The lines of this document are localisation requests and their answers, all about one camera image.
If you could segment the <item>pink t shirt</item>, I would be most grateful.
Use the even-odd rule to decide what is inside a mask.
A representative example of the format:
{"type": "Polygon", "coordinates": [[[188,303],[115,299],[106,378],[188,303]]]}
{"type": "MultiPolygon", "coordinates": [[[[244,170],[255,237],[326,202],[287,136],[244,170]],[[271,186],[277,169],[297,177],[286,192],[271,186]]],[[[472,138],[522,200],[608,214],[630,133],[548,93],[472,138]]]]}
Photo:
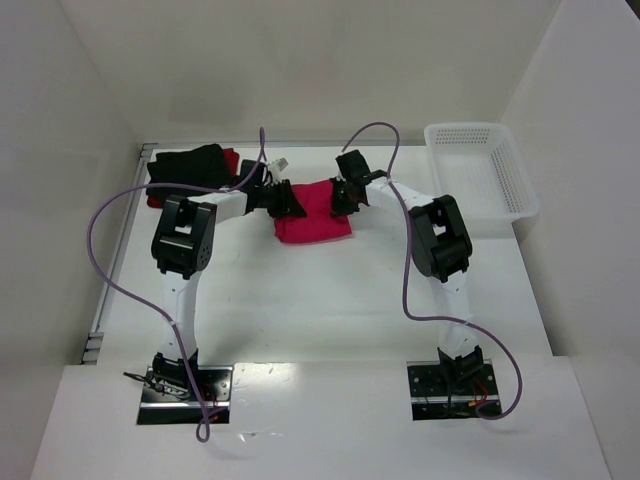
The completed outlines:
{"type": "Polygon", "coordinates": [[[347,216],[331,212],[333,185],[330,180],[292,186],[305,217],[287,216],[274,220],[274,233],[283,244],[306,245],[346,238],[352,234],[347,216]]]}

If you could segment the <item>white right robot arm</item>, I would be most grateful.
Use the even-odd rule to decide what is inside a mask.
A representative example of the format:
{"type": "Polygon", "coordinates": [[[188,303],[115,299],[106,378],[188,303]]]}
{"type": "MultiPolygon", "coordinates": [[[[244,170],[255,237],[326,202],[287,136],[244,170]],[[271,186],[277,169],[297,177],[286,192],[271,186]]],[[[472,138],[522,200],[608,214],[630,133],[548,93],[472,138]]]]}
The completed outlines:
{"type": "Polygon", "coordinates": [[[331,209],[337,215],[362,205],[379,208],[408,227],[409,265],[427,279],[437,304],[429,317],[438,327],[440,375],[449,387],[468,382],[482,368],[483,354],[470,326],[466,273],[472,243],[456,200],[434,197],[369,168],[358,150],[336,158],[340,176],[332,181],[331,209]]]}

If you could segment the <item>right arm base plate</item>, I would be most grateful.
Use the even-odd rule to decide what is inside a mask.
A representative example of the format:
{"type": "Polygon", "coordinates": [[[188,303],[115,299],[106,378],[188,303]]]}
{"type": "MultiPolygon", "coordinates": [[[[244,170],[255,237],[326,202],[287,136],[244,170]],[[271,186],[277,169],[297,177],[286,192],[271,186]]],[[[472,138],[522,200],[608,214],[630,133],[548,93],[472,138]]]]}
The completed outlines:
{"type": "Polygon", "coordinates": [[[457,384],[445,380],[437,362],[410,362],[407,376],[414,421],[478,418],[477,408],[489,417],[502,413],[490,361],[470,380],[457,384]]]}

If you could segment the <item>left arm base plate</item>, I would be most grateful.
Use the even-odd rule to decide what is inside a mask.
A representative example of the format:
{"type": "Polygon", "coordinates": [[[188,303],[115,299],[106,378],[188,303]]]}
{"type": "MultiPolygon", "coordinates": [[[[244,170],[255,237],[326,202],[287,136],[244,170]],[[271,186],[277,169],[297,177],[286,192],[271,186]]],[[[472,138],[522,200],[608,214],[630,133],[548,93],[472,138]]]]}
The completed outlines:
{"type": "MultiPolygon", "coordinates": [[[[196,374],[200,395],[212,424],[228,424],[233,368],[201,367],[196,374]]],[[[137,425],[196,425],[202,412],[196,395],[188,388],[156,379],[148,368],[143,382],[137,425]]]]}

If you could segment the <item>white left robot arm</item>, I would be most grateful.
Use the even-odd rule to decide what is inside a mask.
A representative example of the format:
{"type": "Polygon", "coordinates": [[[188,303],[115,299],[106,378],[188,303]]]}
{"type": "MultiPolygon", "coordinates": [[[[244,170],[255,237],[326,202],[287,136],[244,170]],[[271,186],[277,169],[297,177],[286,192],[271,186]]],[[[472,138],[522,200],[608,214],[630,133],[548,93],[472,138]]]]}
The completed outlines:
{"type": "Polygon", "coordinates": [[[306,215],[291,182],[282,175],[287,166],[284,158],[266,164],[245,160],[240,189],[193,198],[171,195],[165,201],[151,253],[162,276],[162,310],[170,317],[171,334],[152,362],[156,381],[191,394],[198,390],[197,290],[213,256],[215,227],[256,209],[274,219],[306,215]]]}

